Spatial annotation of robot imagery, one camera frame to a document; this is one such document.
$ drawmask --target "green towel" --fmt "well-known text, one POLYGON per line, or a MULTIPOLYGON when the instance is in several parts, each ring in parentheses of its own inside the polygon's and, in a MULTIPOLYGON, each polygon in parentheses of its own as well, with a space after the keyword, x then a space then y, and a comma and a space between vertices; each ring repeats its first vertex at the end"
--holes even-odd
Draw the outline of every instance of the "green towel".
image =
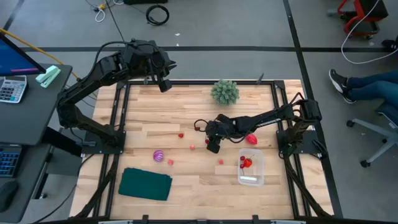
POLYGON ((168 175, 135 168, 125 168, 119 194, 153 200, 167 200, 172 180, 168 175))

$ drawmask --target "computer monitor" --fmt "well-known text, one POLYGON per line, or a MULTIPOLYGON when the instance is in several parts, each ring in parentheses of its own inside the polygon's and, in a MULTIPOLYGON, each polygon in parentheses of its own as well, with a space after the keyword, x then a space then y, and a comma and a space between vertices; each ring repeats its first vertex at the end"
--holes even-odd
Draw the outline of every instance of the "computer monitor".
POLYGON ((0 77, 40 73, 45 69, 0 33, 0 77))

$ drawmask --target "clear plastic box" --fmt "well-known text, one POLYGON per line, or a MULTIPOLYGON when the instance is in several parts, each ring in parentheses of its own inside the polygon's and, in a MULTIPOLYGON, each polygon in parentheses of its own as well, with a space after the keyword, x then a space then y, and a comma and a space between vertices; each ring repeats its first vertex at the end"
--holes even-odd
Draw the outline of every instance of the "clear plastic box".
POLYGON ((249 186, 264 185, 264 153, 258 149, 241 149, 238 157, 238 182, 249 186), (250 167, 240 168, 241 156, 250 158, 253 163, 250 167))

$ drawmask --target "green plant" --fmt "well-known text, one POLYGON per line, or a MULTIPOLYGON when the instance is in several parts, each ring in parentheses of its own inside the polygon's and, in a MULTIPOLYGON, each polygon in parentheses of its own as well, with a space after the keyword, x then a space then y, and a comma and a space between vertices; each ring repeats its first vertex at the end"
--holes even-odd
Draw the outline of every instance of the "green plant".
POLYGON ((220 80, 211 89, 211 96, 219 105, 227 106, 235 104, 239 99, 239 90, 236 82, 220 80))

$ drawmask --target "red fruit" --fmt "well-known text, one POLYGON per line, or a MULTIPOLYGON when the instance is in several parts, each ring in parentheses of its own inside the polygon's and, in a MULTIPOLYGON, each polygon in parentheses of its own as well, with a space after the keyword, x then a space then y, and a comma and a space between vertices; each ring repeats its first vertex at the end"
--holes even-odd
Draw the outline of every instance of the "red fruit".
POLYGON ((251 159, 245 159, 245 160, 243 161, 243 165, 244 165, 245 167, 250 167, 251 164, 253 164, 253 161, 252 161, 251 159))
POLYGON ((246 141, 250 144, 257 144, 257 138, 253 134, 249 134, 246 136, 246 141))

